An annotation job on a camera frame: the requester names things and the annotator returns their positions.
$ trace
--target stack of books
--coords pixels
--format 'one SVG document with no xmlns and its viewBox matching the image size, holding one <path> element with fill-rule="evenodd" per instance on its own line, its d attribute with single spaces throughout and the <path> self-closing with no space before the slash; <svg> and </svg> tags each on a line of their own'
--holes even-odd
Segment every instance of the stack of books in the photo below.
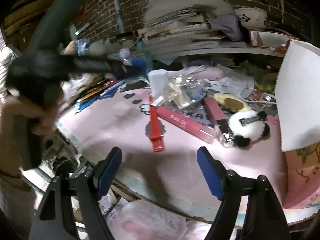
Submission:
<svg viewBox="0 0 320 240">
<path fill-rule="evenodd" d="M 225 37 L 212 31 L 196 8 L 185 8 L 147 22 L 138 34 L 143 36 L 142 40 L 150 50 L 191 43 L 208 43 L 214 47 Z"/>
</svg>

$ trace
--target person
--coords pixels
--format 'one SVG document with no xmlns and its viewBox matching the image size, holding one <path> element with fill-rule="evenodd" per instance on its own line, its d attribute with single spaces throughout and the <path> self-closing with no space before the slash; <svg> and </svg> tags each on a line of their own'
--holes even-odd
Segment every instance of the person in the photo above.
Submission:
<svg viewBox="0 0 320 240">
<path fill-rule="evenodd" d="M 28 239 L 34 216 L 36 194 L 21 178 L 21 158 L 16 149 L 19 143 L 13 134 L 14 116 L 22 114 L 39 119 L 32 132 L 47 136 L 58 112 L 58 102 L 44 111 L 28 98 L 8 96 L 0 115 L 0 239 Z"/>
</svg>

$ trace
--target white bowl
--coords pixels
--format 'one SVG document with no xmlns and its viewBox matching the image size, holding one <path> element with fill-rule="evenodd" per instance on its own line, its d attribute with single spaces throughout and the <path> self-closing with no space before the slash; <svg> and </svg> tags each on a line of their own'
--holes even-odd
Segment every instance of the white bowl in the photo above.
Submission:
<svg viewBox="0 0 320 240">
<path fill-rule="evenodd" d="M 234 10 L 243 27 L 265 30 L 267 28 L 267 12 L 256 8 L 239 8 Z"/>
</svg>

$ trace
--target ceiling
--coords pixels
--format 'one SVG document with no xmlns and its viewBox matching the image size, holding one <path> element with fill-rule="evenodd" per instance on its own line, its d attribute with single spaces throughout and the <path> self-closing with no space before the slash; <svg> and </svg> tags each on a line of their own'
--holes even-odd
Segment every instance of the ceiling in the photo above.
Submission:
<svg viewBox="0 0 320 240">
<path fill-rule="evenodd" d="M 35 18 L 42 17 L 54 0 L 17 0 L 3 21 L 6 37 Z"/>
</svg>

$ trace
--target red plastic comb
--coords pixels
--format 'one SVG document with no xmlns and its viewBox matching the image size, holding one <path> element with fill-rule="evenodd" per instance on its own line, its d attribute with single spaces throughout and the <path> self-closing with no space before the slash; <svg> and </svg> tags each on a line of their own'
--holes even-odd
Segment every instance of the red plastic comb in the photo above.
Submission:
<svg viewBox="0 0 320 240">
<path fill-rule="evenodd" d="M 161 136 L 161 127 L 157 118 L 156 107 L 150 106 L 150 134 L 149 139 L 152 142 L 154 152 L 162 152 L 165 150 L 163 139 Z"/>
</svg>

